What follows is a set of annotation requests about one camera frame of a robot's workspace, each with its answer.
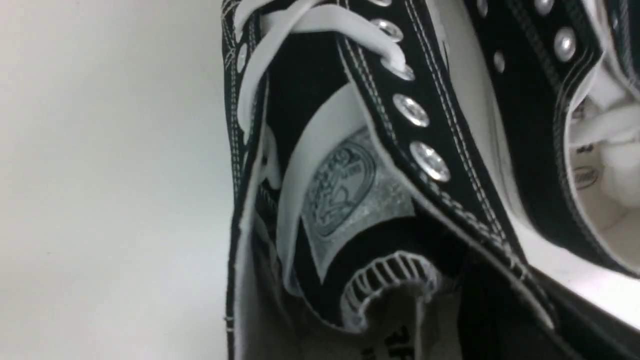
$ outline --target insole logo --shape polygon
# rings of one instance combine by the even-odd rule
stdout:
[[[369,347],[360,353],[361,360],[415,360],[415,348],[407,326],[403,325],[385,338],[385,352],[377,357],[374,348]]]
[[[598,169],[590,166],[577,167],[573,170],[573,180],[578,190],[591,187],[598,181]]]
[[[331,235],[360,205],[373,185],[375,170],[373,157],[352,142],[327,157],[308,192],[317,234]]]

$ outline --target black canvas sneaker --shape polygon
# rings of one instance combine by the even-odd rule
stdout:
[[[553,15],[565,27],[589,24],[579,0],[556,3],[572,9]],[[628,354],[633,337],[621,347],[590,325],[633,331],[534,273],[511,223],[530,217],[524,187],[505,180],[518,174],[512,97],[530,94],[540,108],[522,111],[552,119],[539,99],[557,95],[545,70],[566,66],[540,61],[528,41],[539,30],[520,21],[539,6],[223,3],[229,359]],[[500,37],[520,43],[508,53]]]

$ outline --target circular logo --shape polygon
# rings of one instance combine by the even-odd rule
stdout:
[[[595,167],[577,167],[573,170],[573,180],[578,190],[589,188],[598,181],[598,170]]]
[[[344,142],[323,161],[307,192],[318,235],[332,234],[369,193],[376,163],[363,147]]]

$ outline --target white wall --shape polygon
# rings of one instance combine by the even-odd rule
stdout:
[[[223,359],[219,0],[0,3],[0,359]]]

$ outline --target white stitching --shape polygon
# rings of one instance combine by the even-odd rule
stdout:
[[[229,1],[227,2],[225,5],[229,5],[226,9],[225,9],[225,5],[222,6],[222,17],[227,16],[227,13],[229,11],[231,11],[231,9],[233,9],[234,7],[236,7],[238,4],[240,3],[239,0],[233,0],[233,1]]]
[[[571,15],[573,20],[576,20],[576,9],[575,7],[569,8],[569,14]],[[576,31],[578,32],[579,35],[581,36],[587,36],[588,34],[584,34],[581,33],[582,29],[576,29]],[[571,67],[571,69],[569,70],[569,73],[567,74],[567,76],[565,77],[562,87],[561,87],[561,93],[559,94],[559,96],[556,99],[556,106],[555,106],[555,110],[554,110],[554,148],[556,150],[556,167],[558,169],[564,169],[566,172],[566,165],[564,164],[564,138],[563,138],[563,133],[564,133],[564,125],[565,125],[565,121],[562,121],[562,114],[564,113],[564,110],[567,109],[568,107],[568,103],[567,103],[567,95],[568,95],[568,89],[570,89],[573,84],[578,80],[578,77],[575,76],[570,76],[574,71],[576,73],[580,73],[582,72],[588,65],[589,63],[591,63],[591,60],[593,59],[593,51],[590,51],[589,48],[587,48],[583,54],[580,56],[580,58],[573,64],[573,66]],[[568,176],[563,176],[563,174],[560,174],[560,171],[558,172],[558,176],[559,176],[559,182],[562,184],[563,188],[568,188]],[[569,198],[569,193],[562,191],[563,193],[563,197],[564,197],[564,201],[565,203],[567,203],[568,205],[568,209],[571,213],[571,216],[574,220],[574,222],[580,227],[581,232],[583,233],[583,235],[585,236],[585,238],[593,243],[593,239],[592,239],[592,235],[591,235],[591,231],[585,228],[585,224],[584,224],[584,220],[582,219],[582,215],[580,215],[575,208],[571,207],[570,204],[573,202],[573,199]],[[601,249],[599,248],[599,246],[595,246],[593,247],[597,252],[601,252]]]
[[[622,18],[622,39],[623,44],[623,56],[622,60],[624,67],[627,70],[631,83],[634,86],[640,86],[640,79],[636,73],[636,68],[633,65],[633,57],[631,54],[631,34],[629,33],[629,3],[627,0],[620,1],[620,17]]]
[[[346,5],[346,8],[349,8],[349,0],[345,0],[345,5]],[[367,75],[369,76],[369,78],[365,77],[364,71],[362,70],[362,68],[360,67],[360,64],[356,60],[356,56],[353,53],[353,50],[351,49],[351,46],[350,46],[349,42],[347,40],[344,40],[344,43],[346,45],[347,50],[349,51],[349,55],[351,56],[351,59],[353,60],[353,63],[355,65],[355,67],[356,67],[356,70],[359,72],[360,77],[363,79],[364,85],[365,85],[367,91],[369,92],[369,95],[371,95],[372,99],[375,102],[376,109],[380,113],[381,120],[382,120],[383,124],[385,125],[385,129],[387,130],[388,135],[392,137],[394,142],[396,142],[395,133],[393,133],[393,129],[391,127],[391,123],[390,123],[390,121],[388,119],[388,116],[387,116],[387,113],[386,113],[386,111],[384,109],[384,106],[381,103],[381,99],[377,95],[377,92],[374,91],[375,84],[373,83],[373,79],[371,77],[371,74],[369,73],[369,69],[367,67],[367,63],[366,63],[366,60],[364,59],[363,54],[362,53],[360,54],[360,56],[362,58],[362,65],[366,69],[366,72],[367,72]],[[400,152],[400,155],[405,158],[405,160],[409,163],[409,165],[412,167],[412,169],[414,169],[414,171],[420,172],[420,169],[406,156],[406,154],[404,152]],[[440,196],[442,198],[444,195],[446,195],[449,199],[451,199],[449,194],[447,194],[446,192],[441,191],[441,189],[439,189],[439,187],[435,183],[433,183],[432,181],[427,179],[424,174],[420,174],[420,178],[431,188],[431,190],[437,196]],[[483,234],[483,235],[485,235],[485,236],[487,236],[488,238],[491,238],[491,239],[498,238],[497,235],[488,233],[486,231],[487,227],[484,224],[478,222],[473,214],[469,213],[468,211],[463,211],[462,205],[460,205],[459,203],[457,203],[455,201],[445,200],[444,198],[442,198],[442,200],[443,200],[443,203],[445,203],[450,208],[452,208],[457,214],[461,215],[464,220],[466,220],[473,228],[477,229],[481,234]],[[476,219],[476,221],[473,221],[473,220],[469,219],[469,217],[465,216],[465,214],[471,215],[471,218]],[[513,254],[512,254],[512,251],[511,251],[510,247],[507,246],[505,248],[501,242],[498,242],[497,245],[500,248],[503,249],[503,251],[507,254],[507,256],[513,257]]]
[[[537,34],[535,27],[531,23],[531,18],[522,7],[522,3],[514,2],[513,0],[507,0],[506,2],[507,6],[511,9],[511,13],[516,18],[517,23],[520,25],[520,29],[525,33],[531,48],[538,55],[538,62],[542,65],[547,79],[557,94],[561,87],[560,76],[556,72],[551,57],[548,55],[542,40],[540,40],[539,34]]]
[[[426,38],[426,33],[424,31],[424,28],[422,27],[422,24],[420,23],[420,19],[418,17],[417,10],[415,9],[415,6],[413,4],[413,0],[409,0],[407,3],[409,5],[411,5],[411,8],[413,9],[413,13],[414,13],[415,18],[411,16],[411,11],[410,11],[408,5],[406,5],[407,13],[409,14],[409,18],[411,18],[411,21],[413,23],[413,28],[416,30],[416,33],[418,34],[418,39],[420,40],[420,46],[422,47],[422,50],[424,51],[425,58],[427,59],[427,65],[429,66],[429,69],[430,69],[430,72],[431,72],[432,76],[433,76],[434,73],[438,76],[437,80],[434,77],[434,81],[435,81],[436,87],[438,89],[438,94],[439,94],[440,100],[442,102],[442,107],[444,108],[445,114],[447,115],[447,120],[449,122],[449,127],[451,127],[451,121],[453,121],[454,125],[456,126],[456,130],[458,132],[458,136],[460,137],[460,142],[462,143],[462,150],[463,150],[464,154],[462,154],[460,152],[460,146],[458,144],[458,140],[455,137],[455,131],[453,131],[454,129],[451,128],[452,133],[454,133],[454,141],[456,142],[456,148],[458,150],[458,154],[460,155],[460,157],[463,160],[463,165],[465,167],[465,170],[467,171],[467,174],[470,176],[472,186],[474,187],[476,195],[478,196],[478,201],[481,203],[481,205],[482,205],[482,207],[484,209],[484,212],[486,213],[486,215],[488,217],[488,220],[493,223],[492,226],[494,228],[494,231],[499,233],[500,237],[505,239],[506,235],[504,234],[504,231],[502,230],[502,226],[500,225],[500,222],[498,221],[497,217],[495,216],[495,213],[493,211],[493,208],[491,207],[491,204],[489,203],[488,199],[486,198],[486,194],[484,193],[484,189],[482,188],[480,180],[477,177],[476,170],[475,170],[475,168],[473,166],[473,163],[470,160],[470,156],[469,156],[469,153],[467,151],[467,145],[466,145],[466,143],[464,141],[464,137],[463,137],[462,132],[460,130],[460,127],[458,125],[456,114],[452,111],[451,98],[449,96],[449,93],[448,93],[447,89],[444,87],[444,83],[442,81],[441,69],[438,68],[438,63],[437,63],[437,61],[435,61],[435,56],[434,56],[433,50],[432,50],[431,45],[429,44],[429,42],[428,42],[428,40]],[[418,31],[418,29],[415,27],[416,22],[417,22],[418,26],[420,27],[421,31]],[[429,57],[427,55],[427,53],[425,51],[425,48],[424,48],[424,43],[426,43],[426,46],[427,46],[427,48],[429,50],[429,53],[430,53],[431,57]],[[444,104],[444,99],[442,98],[441,91],[442,91],[442,93],[444,93],[445,98],[447,99],[448,106],[446,106]]]

